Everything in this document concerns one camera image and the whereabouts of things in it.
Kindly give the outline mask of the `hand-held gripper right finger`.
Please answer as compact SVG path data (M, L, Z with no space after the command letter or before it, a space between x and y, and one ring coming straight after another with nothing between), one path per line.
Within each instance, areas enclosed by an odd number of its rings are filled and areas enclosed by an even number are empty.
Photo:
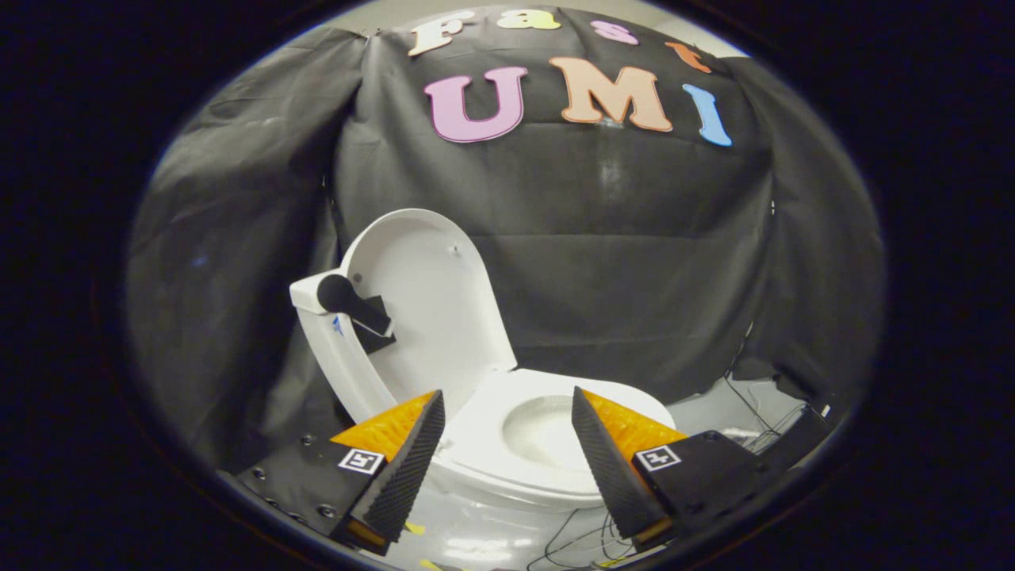
M617 531L638 552L701 534L766 487L764 459L720 431L688 436L584 388L570 423Z

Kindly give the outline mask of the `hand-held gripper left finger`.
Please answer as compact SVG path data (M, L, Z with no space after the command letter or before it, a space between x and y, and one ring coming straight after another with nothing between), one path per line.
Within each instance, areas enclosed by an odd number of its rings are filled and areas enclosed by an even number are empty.
M442 390L334 436L304 435L236 478L318 536L385 555L398 542L445 431Z

